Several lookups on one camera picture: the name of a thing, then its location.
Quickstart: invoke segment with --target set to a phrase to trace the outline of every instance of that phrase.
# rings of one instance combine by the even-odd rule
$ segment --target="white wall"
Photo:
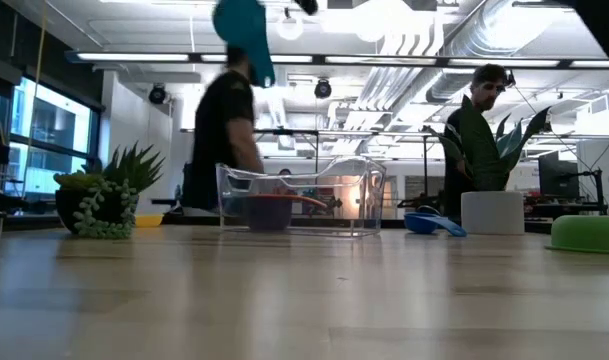
[[[106,111],[102,114],[101,121],[100,134],[104,139],[100,141],[100,158],[106,165],[118,147],[131,147],[136,142],[138,148],[153,145],[152,151],[159,151],[160,158],[166,158],[161,169],[163,175],[157,183],[140,194],[137,213],[159,214],[167,211],[168,207],[151,205],[150,199],[173,197],[173,121],[168,114],[152,106],[143,95],[120,83],[114,72],[105,73],[102,103],[106,106]]]
[[[184,182],[184,164],[191,161],[193,156],[193,133],[180,132],[182,124],[188,122],[187,119],[195,119],[196,105],[194,101],[177,99],[173,102],[173,129],[171,143],[171,161],[169,170],[170,186],[175,193],[177,185],[182,187]]]

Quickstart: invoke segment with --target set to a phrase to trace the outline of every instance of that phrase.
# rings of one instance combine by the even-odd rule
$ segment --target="fluorescent light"
[[[304,74],[288,74],[288,76],[287,76],[287,81],[307,82],[307,83],[311,83],[311,84],[316,79],[317,79],[317,77],[315,77],[313,75],[304,75]]]
[[[380,136],[404,136],[404,137],[423,137],[423,136],[431,136],[430,133],[422,133],[422,132],[391,132],[385,131],[381,132]]]
[[[226,62],[226,55],[223,54],[203,54],[202,61],[211,63]],[[307,64],[313,62],[313,57],[310,55],[272,55],[271,61],[275,64],[280,63],[296,63]]]
[[[377,131],[320,131],[319,134],[340,136],[371,136],[377,135]]]
[[[187,54],[120,54],[120,53],[79,53],[77,57],[85,61],[115,62],[186,62]]]
[[[315,156],[264,156],[265,160],[315,160]],[[332,156],[320,156],[318,160],[333,160]]]
[[[272,55],[271,61],[273,61],[276,64],[279,64],[279,63],[305,64],[305,63],[312,63],[313,57],[310,55]]]
[[[484,66],[486,64],[497,64],[506,67],[555,67],[559,65],[559,60],[529,60],[529,59],[451,59],[449,65],[452,66]]]
[[[573,61],[571,67],[584,67],[584,68],[596,68],[596,69],[604,69],[609,68],[608,60],[576,60]]]
[[[215,1],[204,0],[100,0],[102,3],[114,4],[148,4],[148,5],[215,5]]]
[[[445,74],[472,75],[475,73],[475,69],[444,69],[442,72]]]
[[[210,54],[205,54],[205,55],[202,55],[202,61],[204,61],[204,62],[216,62],[216,63],[226,62],[226,55],[210,55]]]
[[[328,64],[363,64],[363,65],[435,65],[433,58],[408,58],[399,56],[327,56]]]

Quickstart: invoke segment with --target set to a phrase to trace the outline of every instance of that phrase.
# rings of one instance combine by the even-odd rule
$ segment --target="white planter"
[[[462,227],[469,234],[523,235],[522,193],[477,191],[462,194]]]

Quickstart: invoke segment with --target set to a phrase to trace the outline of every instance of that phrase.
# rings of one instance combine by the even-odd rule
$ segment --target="ceiling light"
[[[312,160],[314,157],[306,157],[306,156],[264,156],[264,159],[267,160]]]
[[[204,54],[202,61],[206,63],[225,63],[226,55],[223,54]],[[271,61],[275,64],[306,64],[313,62],[313,57],[309,55],[272,55]]]
[[[445,74],[473,75],[475,69],[443,69],[442,72]]]
[[[340,135],[340,136],[371,136],[377,135],[377,131],[320,131],[320,135]]]
[[[77,57],[85,61],[115,62],[187,62],[188,54],[120,54],[120,53],[79,53]]]
[[[288,74],[286,76],[287,82],[303,82],[303,83],[312,84],[315,80],[317,80],[317,77],[314,75]]]
[[[223,63],[223,62],[226,62],[226,55],[211,55],[211,54],[202,55],[202,61]]]
[[[530,59],[451,59],[451,66],[484,66],[493,63],[506,67],[555,67],[559,65],[559,60],[530,60]]]
[[[605,69],[609,68],[608,60],[576,60],[571,64],[572,68],[596,68]]]
[[[286,17],[283,17],[277,23],[277,34],[285,40],[297,40],[304,33],[304,22],[299,17],[292,17],[294,24],[286,26]]]
[[[422,132],[391,132],[385,131],[380,133],[381,136],[403,136],[403,137],[424,137],[431,136],[430,133],[422,133]]]
[[[410,58],[399,56],[327,56],[329,64],[360,64],[360,65],[407,65],[430,66],[435,65],[432,58]]]
[[[113,4],[142,4],[142,5],[211,5],[214,6],[216,0],[99,0],[102,3]],[[264,0],[264,6],[285,7],[291,4],[290,0]]]
[[[310,55],[271,55],[271,61],[275,64],[296,63],[306,64],[312,63],[313,57]]]

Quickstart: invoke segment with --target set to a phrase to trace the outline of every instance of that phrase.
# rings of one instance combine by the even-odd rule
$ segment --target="man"
[[[208,87],[195,115],[193,163],[184,178],[184,207],[217,209],[217,163],[264,172],[253,138],[254,67],[240,48],[228,46],[226,55],[227,71]]]
[[[508,78],[506,70],[499,65],[487,64],[479,67],[473,73],[471,82],[471,102],[480,112],[491,110],[495,105],[497,97],[506,90]],[[447,124],[453,126],[455,131],[460,132],[461,109],[455,110],[449,116]],[[444,131],[444,136],[459,144],[459,140],[448,128]],[[459,219],[461,215],[461,195],[465,192],[475,191],[471,174],[467,172],[464,161],[456,161],[446,156],[446,171],[444,178],[444,215]]]

